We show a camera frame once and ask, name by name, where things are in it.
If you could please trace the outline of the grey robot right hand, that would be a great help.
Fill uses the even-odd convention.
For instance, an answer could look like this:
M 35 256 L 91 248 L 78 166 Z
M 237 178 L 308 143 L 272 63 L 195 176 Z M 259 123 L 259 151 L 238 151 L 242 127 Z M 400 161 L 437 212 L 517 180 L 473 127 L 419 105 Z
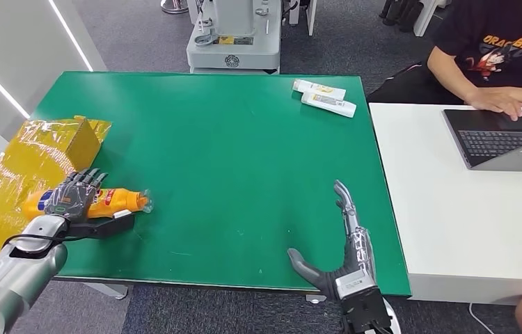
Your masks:
M 287 255 L 294 271 L 328 299 L 342 300 L 376 285 L 372 244 L 366 228 L 360 225 L 358 211 L 349 189 L 336 180 L 333 185 L 339 196 L 345 227 L 345 245 L 342 265 L 332 271 L 322 271 L 304 260 L 294 248 Z

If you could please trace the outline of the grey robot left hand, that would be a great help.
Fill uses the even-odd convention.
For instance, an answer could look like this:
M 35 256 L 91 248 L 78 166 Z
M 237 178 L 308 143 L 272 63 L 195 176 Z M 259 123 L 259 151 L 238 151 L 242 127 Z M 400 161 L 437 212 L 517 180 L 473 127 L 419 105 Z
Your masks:
M 85 223 L 88 210 L 108 176 L 99 168 L 85 168 L 70 173 L 52 192 L 44 213 L 62 216 L 71 224 Z

